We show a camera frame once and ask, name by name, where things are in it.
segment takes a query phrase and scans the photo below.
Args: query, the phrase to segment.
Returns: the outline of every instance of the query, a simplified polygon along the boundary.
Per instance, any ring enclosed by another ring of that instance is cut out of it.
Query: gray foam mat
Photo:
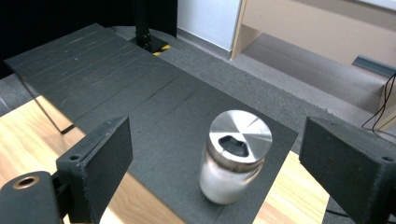
[[[134,161],[129,171],[189,223],[249,223],[297,136],[261,112],[92,25],[7,60],[18,74],[84,132],[129,115]],[[198,186],[211,121],[243,109],[262,118],[274,143],[261,173],[237,203],[209,202]]]

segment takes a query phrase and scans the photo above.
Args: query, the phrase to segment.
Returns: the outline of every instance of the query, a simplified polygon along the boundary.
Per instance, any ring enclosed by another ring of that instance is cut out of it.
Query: black curtain
[[[177,0],[145,0],[148,26],[176,37]],[[131,0],[0,1],[0,78],[10,74],[3,60],[97,22],[134,25]]]

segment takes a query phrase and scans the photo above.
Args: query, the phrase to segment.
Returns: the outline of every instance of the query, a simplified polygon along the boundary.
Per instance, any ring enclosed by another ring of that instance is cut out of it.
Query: white wall
[[[241,0],[178,0],[177,27],[228,51]]]

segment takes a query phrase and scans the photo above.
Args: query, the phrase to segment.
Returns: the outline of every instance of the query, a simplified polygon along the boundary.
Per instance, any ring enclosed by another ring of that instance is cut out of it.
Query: yellow and black tape
[[[169,45],[163,46],[161,49],[159,49],[157,52],[154,52],[153,54],[154,54],[155,56],[158,56],[158,55],[160,55],[162,52],[164,52],[164,51],[166,51],[167,49],[170,49],[170,48],[171,48],[171,46],[169,46]]]

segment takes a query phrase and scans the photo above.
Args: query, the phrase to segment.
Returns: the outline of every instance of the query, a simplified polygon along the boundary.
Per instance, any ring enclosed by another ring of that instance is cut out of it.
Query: metal lid
[[[206,146],[213,160],[235,172],[248,172],[262,165],[272,145],[268,126],[257,116],[229,110],[212,122]]]

